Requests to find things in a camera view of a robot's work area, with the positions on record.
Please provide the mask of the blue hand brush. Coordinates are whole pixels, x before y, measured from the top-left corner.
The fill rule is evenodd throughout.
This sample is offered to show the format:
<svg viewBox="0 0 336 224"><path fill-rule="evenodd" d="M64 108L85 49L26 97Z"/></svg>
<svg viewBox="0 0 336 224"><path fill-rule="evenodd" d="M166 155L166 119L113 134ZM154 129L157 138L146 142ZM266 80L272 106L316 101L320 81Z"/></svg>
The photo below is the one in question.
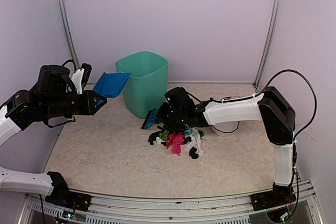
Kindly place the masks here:
<svg viewBox="0 0 336 224"><path fill-rule="evenodd" d="M141 129L147 130L156 123L157 109L151 109L148 111L147 116L141 126Z"/></svg>

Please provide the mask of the blue dustpan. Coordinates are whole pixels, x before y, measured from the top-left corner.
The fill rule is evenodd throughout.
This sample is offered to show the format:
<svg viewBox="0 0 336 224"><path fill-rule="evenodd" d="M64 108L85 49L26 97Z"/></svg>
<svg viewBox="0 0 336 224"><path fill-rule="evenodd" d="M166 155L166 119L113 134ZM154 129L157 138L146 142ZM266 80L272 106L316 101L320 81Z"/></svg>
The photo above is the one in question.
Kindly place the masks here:
<svg viewBox="0 0 336 224"><path fill-rule="evenodd" d="M132 73L103 73L93 91L106 98L116 98L122 92Z"/></svg>

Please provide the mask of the teal plastic waste bin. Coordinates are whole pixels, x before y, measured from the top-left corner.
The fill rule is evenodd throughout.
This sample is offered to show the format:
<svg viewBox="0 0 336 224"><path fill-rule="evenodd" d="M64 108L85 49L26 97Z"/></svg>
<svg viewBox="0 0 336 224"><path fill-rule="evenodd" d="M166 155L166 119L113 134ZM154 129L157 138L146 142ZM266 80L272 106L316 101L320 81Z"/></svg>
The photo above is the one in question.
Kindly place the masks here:
<svg viewBox="0 0 336 224"><path fill-rule="evenodd" d="M131 73L122 95L128 110L144 119L149 110L157 109L165 101L168 61L150 51L126 56L115 63L118 73Z"/></svg>

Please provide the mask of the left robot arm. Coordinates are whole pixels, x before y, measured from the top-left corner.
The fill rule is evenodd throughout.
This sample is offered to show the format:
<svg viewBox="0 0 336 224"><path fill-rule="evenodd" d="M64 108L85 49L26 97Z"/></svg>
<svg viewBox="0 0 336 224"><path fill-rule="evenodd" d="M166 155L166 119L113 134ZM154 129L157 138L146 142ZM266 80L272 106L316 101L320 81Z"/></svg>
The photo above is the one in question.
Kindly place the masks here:
<svg viewBox="0 0 336 224"><path fill-rule="evenodd" d="M74 123L77 115L95 115L107 98L85 90L91 71L87 63L73 72L65 65L43 65L30 90L17 91L1 105L1 144L36 122L52 129L51 119L65 118L57 124L62 126ZM74 199L58 172L34 174L1 168L1 190L44 195L64 206Z"/></svg>

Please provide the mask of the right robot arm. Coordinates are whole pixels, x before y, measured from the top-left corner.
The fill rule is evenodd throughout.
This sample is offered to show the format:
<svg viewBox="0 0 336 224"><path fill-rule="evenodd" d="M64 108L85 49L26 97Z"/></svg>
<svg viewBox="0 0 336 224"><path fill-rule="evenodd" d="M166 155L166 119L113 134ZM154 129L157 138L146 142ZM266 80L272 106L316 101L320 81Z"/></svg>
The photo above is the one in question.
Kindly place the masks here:
<svg viewBox="0 0 336 224"><path fill-rule="evenodd" d="M194 139L190 150L201 155L198 141L200 127L210 127L219 136L229 136L238 130L241 122L263 122L266 135L274 148L275 175L272 188L255 196L265 198L273 205L298 199L292 184L298 181L296 173L296 113L284 96L267 83L255 94L245 97L209 98L202 101L184 87L173 87L164 95L157 118L163 128L176 133L192 131Z"/></svg>

